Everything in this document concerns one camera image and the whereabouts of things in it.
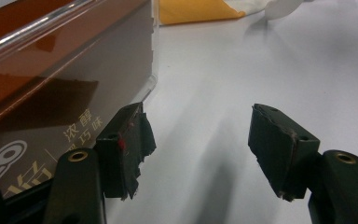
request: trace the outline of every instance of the white table surface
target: white table surface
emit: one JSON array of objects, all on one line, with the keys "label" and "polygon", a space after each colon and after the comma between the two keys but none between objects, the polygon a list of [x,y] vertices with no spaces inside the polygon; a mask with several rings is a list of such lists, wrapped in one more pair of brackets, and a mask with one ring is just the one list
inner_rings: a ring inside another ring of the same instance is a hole
[{"label": "white table surface", "polygon": [[247,146],[252,105],[358,156],[358,0],[263,17],[161,27],[145,101],[158,148],[134,199],[106,201],[109,223],[310,223],[310,192],[277,198]]}]

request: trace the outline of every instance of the yellow envelope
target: yellow envelope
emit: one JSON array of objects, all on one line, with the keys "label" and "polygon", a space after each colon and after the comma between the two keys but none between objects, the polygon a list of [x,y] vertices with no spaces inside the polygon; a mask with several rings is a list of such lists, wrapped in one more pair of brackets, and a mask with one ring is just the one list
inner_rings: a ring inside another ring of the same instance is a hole
[{"label": "yellow envelope", "polygon": [[161,24],[237,19],[265,8],[268,0],[159,0]]}]

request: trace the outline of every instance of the orange transparent box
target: orange transparent box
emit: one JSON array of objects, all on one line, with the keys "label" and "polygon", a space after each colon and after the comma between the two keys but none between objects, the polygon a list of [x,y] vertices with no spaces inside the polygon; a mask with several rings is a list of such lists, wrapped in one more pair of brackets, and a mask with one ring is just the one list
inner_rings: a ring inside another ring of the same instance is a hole
[{"label": "orange transparent box", "polygon": [[0,190],[53,177],[157,82],[148,0],[22,0],[0,8]]}]

